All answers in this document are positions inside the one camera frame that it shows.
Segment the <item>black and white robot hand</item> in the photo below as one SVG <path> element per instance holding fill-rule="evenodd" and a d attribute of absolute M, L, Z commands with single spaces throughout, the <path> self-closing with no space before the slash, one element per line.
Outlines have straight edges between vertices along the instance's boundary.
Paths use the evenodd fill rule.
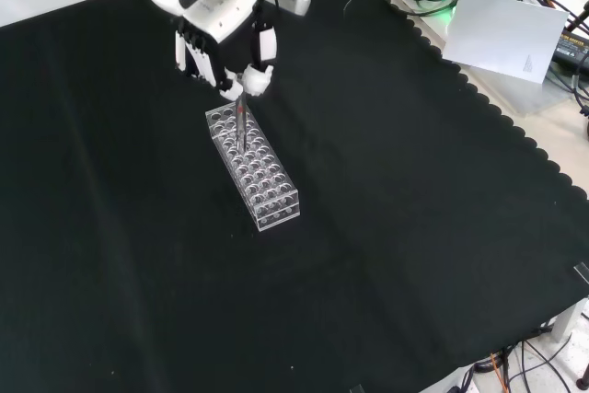
<path fill-rule="evenodd" d="M 277 39 L 273 24 L 262 16 L 265 0 L 151 1 L 174 18 L 176 66 L 183 74 L 207 82 L 230 101 L 266 91 Z M 247 24 L 253 30 L 252 60 L 242 72 L 234 73 L 227 69 L 220 46 Z"/>

